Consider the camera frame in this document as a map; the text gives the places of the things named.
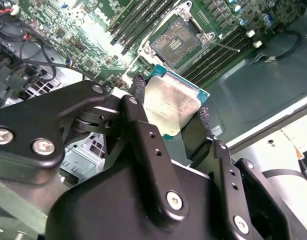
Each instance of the chip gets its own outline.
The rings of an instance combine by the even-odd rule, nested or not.
[[[87,68],[91,68],[94,65],[94,62],[88,59],[84,64]]]
[[[221,28],[225,28],[225,27],[227,27],[228,25],[229,25],[229,21],[228,21],[228,20],[225,20],[225,21],[223,21],[222,24],[220,24],[220,27],[221,27]]]
[[[212,3],[208,6],[208,9],[209,9],[210,11],[212,11],[212,10],[214,10],[216,7],[217,7],[217,5],[216,5],[214,2],[212,2]]]
[[[182,18],[174,21],[150,46],[170,68],[177,64],[201,42]]]
[[[212,2],[212,0],[203,0],[203,3],[208,6],[210,3]]]
[[[218,15],[220,14],[219,8],[216,8],[211,14],[212,14],[214,17],[218,16]]]
[[[90,12],[92,11],[87,5],[84,6],[83,10],[84,10],[87,14],[90,14]]]
[[[59,28],[56,32],[55,32],[56,36],[58,38],[63,38],[66,35],[66,32],[64,30],[62,30],[61,28]]]
[[[224,19],[225,19],[225,16],[221,14],[219,17],[216,18],[216,21],[218,23],[221,23]]]

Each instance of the screw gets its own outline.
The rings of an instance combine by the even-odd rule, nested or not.
[[[93,85],[92,86],[92,89],[96,92],[96,93],[99,93],[99,94],[102,94],[104,91],[102,90],[102,88],[98,85]]]
[[[202,44],[205,44],[206,42],[208,42],[208,38],[207,38],[206,36],[202,36],[202,37],[200,38],[200,42],[201,42]]]
[[[170,191],[167,193],[166,198],[167,198],[169,205],[174,210],[180,210],[183,207],[183,201],[177,193]]]
[[[249,227],[246,221],[241,216],[234,216],[233,218],[234,224],[237,226],[240,232],[243,234],[249,233]]]
[[[252,165],[252,163],[250,161],[245,160],[244,162],[245,162],[245,164],[247,164],[248,168],[254,169],[254,165]]]
[[[25,232],[18,231],[18,234],[17,234],[17,236],[15,237],[15,239],[14,239],[14,240],[22,240],[22,239],[23,239],[23,237],[24,237],[24,235],[26,235],[26,233],[25,233]]]
[[[32,150],[39,155],[50,155],[55,151],[55,145],[48,139],[38,139],[32,145]]]
[[[138,104],[137,100],[134,99],[133,97],[129,97],[129,101],[132,102],[133,104]]]
[[[187,17],[187,13],[185,11],[182,11],[180,13],[180,17],[182,17],[183,19]]]
[[[5,145],[10,143],[14,139],[14,135],[11,131],[0,128],[0,145]]]
[[[143,50],[144,50],[144,52],[146,54],[151,54],[152,53],[152,48],[150,46],[146,46]]]
[[[226,145],[223,144],[222,142],[219,142],[219,145],[220,145],[220,147],[221,147],[222,149],[227,149]]]

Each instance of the red wire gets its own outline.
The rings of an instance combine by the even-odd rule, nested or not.
[[[0,10],[0,14],[5,14],[11,12],[13,9],[12,8],[6,8],[5,10]]]

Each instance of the white connector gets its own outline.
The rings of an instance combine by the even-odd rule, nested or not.
[[[256,32],[255,32],[254,30],[247,31],[247,32],[245,33],[245,35],[246,35],[248,38],[252,38],[255,34],[256,34]]]
[[[259,41],[254,42],[252,45],[254,48],[258,49],[261,47],[261,45],[263,45],[263,42],[259,40]]]
[[[20,11],[20,7],[18,5],[13,5],[11,7],[11,9],[12,9],[11,12],[10,12],[11,16],[17,15],[19,13],[19,11]]]

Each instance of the motherboard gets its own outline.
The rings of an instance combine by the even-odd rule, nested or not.
[[[295,21],[304,0],[11,0],[75,68],[127,89],[156,64],[202,89]]]

